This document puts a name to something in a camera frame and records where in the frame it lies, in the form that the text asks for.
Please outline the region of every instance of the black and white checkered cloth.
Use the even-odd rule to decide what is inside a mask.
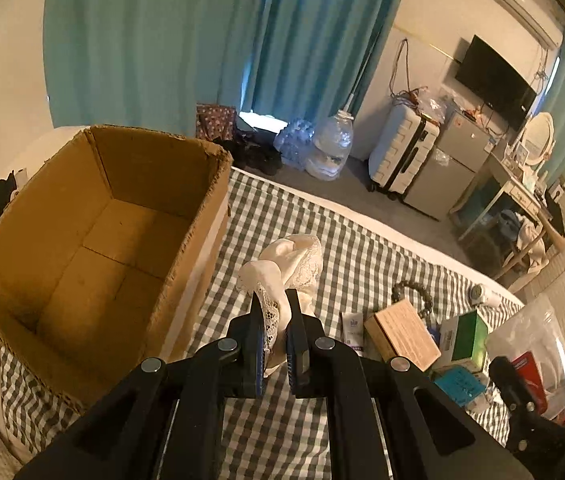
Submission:
[[[294,233],[314,234],[322,242],[324,269],[314,309],[328,336],[341,339],[341,312],[363,312],[366,318],[389,305],[391,287],[401,280],[429,288],[437,322],[471,309],[467,300],[470,280],[428,263],[340,214],[239,171],[232,171],[229,192],[227,235],[189,355],[224,336],[229,321],[248,312],[250,300],[236,287],[238,269],[272,241]],[[408,294],[420,310],[424,305],[419,295],[411,290]],[[500,307],[485,309],[484,314],[495,328],[518,309],[503,300]],[[32,452],[38,452],[76,414],[41,388],[5,349],[2,367],[7,428]],[[496,404],[476,420],[505,444],[509,427],[504,406]],[[285,365],[265,379],[262,399],[227,401],[221,446],[226,452],[220,471],[223,479],[331,478],[326,402],[295,399]]]

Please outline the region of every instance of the white packet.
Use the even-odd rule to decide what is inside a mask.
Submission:
[[[361,312],[341,312],[342,339],[362,357],[364,343],[364,318]]]

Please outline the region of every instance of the television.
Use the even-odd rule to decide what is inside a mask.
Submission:
[[[485,101],[491,110],[519,130],[536,93],[525,79],[485,41],[474,36],[456,80]]]

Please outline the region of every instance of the brown box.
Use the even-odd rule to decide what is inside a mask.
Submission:
[[[0,341],[85,406],[145,357],[180,358],[226,230],[230,167],[202,140],[78,133],[0,217]]]
[[[440,349],[407,299],[375,312],[364,326],[385,362],[406,357],[424,372],[440,357]]]

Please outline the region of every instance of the metal screw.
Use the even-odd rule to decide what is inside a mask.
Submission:
[[[218,348],[223,352],[231,352],[238,348],[238,342],[230,337],[224,337],[218,341]]]
[[[332,350],[335,346],[335,341],[330,337],[319,337],[315,340],[315,345],[321,350]]]
[[[394,357],[391,360],[391,367],[397,372],[406,372],[409,369],[409,361],[404,357]]]
[[[160,370],[161,366],[162,361],[160,361],[157,357],[147,357],[147,359],[145,359],[140,365],[140,368],[142,368],[143,372],[152,374],[153,372]]]

